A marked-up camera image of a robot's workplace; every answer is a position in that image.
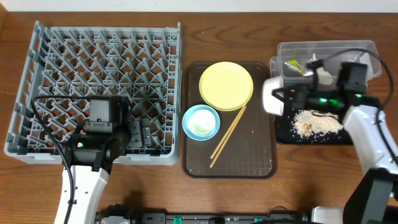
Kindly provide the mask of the white cup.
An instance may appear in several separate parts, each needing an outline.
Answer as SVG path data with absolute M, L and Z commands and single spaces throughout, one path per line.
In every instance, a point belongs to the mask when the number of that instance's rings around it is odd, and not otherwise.
M 198 135 L 210 133 L 216 124 L 214 114 L 209 110 L 198 110 L 188 120 L 188 129 Z

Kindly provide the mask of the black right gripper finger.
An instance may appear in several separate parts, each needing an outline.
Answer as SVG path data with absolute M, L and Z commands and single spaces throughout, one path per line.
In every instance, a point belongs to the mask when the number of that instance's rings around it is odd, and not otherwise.
M 290 95 L 294 92 L 292 87 L 281 87 L 272 90 L 273 95 Z
M 278 110 L 283 110 L 285 108 L 285 106 L 287 106 L 288 108 L 290 107 L 290 103 L 289 102 L 285 103 L 285 102 L 283 102 L 283 101 L 281 101 L 279 99 L 275 99 L 274 103 L 275 103 L 275 107 Z

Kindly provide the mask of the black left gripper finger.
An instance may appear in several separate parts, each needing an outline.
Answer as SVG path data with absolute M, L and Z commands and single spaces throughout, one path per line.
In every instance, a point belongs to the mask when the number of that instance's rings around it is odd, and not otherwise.
M 141 135 L 142 135 L 142 145 L 151 145 L 151 131 L 150 131 L 150 121 L 148 118 L 141 119 Z
M 140 148 L 142 146 L 140 122 L 139 121 L 130 122 L 129 129 L 131 132 L 131 141 L 128 144 L 128 148 Z

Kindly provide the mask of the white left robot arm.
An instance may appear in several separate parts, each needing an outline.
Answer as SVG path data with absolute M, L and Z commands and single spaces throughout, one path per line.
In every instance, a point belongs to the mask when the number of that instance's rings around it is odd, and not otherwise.
M 132 142 L 132 103 L 126 96 L 93 96 L 90 115 L 62 147 L 66 168 L 55 223 L 93 223 L 113 162 Z

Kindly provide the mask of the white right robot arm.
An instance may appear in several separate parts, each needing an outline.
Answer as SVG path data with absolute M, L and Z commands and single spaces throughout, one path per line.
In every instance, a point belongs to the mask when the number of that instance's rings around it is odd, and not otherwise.
M 382 223 L 388 201 L 397 197 L 397 144 L 376 97 L 348 91 L 320 91 L 306 85 L 275 88 L 286 107 L 338 115 L 349 134 L 364 177 L 347 201 L 343 223 Z

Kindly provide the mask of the white rice bowl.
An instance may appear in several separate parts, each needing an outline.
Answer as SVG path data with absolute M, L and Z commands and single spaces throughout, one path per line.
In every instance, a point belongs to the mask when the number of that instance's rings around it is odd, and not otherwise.
M 268 78 L 262 86 L 262 104 L 265 111 L 269 114 L 282 116 L 284 112 L 284 103 L 272 95 L 272 91 L 282 88 L 283 78 L 281 76 Z

